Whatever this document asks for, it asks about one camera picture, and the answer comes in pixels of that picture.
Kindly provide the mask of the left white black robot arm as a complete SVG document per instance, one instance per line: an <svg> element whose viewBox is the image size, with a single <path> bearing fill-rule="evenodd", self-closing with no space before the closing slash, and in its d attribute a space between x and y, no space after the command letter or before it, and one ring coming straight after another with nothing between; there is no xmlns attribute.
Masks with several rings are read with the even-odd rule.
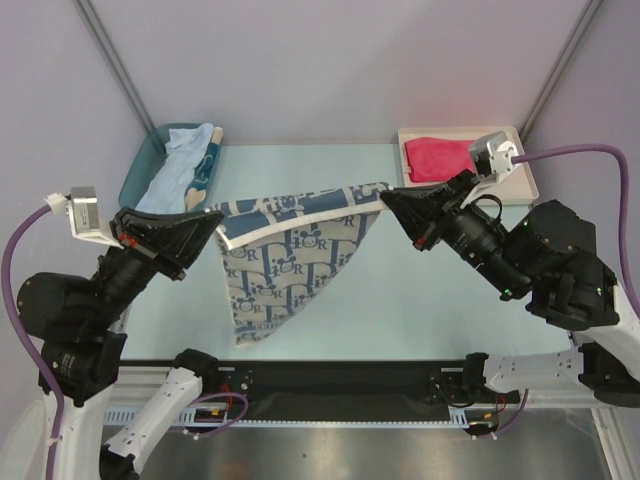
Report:
<svg viewBox="0 0 640 480"><path fill-rule="evenodd" d="M103 442L103 419L127 340L114 325L156 275L185 278L214 231L220 211L156 215L121 209L109 223L107 251L94 275L40 272L18 294L7 285L18 239L47 213L41 208L5 249L3 297L14 329L39 369L50 440L48 479L136 479L178 414L220 388L218 361L187 349L134 421Z"/></svg>

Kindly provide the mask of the pink red towel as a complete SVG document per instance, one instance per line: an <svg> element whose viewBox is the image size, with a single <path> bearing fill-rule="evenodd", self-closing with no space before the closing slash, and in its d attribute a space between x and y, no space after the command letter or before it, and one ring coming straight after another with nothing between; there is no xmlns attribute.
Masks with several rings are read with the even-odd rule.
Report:
<svg viewBox="0 0 640 480"><path fill-rule="evenodd" d="M472 140L420 137L405 142L409 179L412 183L446 182L473 162L469 153Z"/></svg>

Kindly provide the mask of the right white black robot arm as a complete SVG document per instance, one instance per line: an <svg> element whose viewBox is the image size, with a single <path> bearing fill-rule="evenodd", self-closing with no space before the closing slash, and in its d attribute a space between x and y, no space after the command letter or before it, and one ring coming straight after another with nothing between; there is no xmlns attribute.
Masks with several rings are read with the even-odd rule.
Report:
<svg viewBox="0 0 640 480"><path fill-rule="evenodd" d="M454 396L476 403L527 389L589 391L604 404L638 407L639 318L596 254L594 224L552 200L507 229L470 199L478 184L465 170L441 186L386 190L380 198L416 250L445 243L501 300L528 297L528 313L587 340L551 354L469 354Z"/></svg>

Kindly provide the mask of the white blue patterned towel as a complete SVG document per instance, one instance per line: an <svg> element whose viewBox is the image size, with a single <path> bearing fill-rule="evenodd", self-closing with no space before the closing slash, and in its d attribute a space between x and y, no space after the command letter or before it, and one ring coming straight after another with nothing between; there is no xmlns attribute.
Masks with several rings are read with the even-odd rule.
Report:
<svg viewBox="0 0 640 480"><path fill-rule="evenodd" d="M386 206L386 182L216 204L236 345L274 334L337 276Z"/></svg>

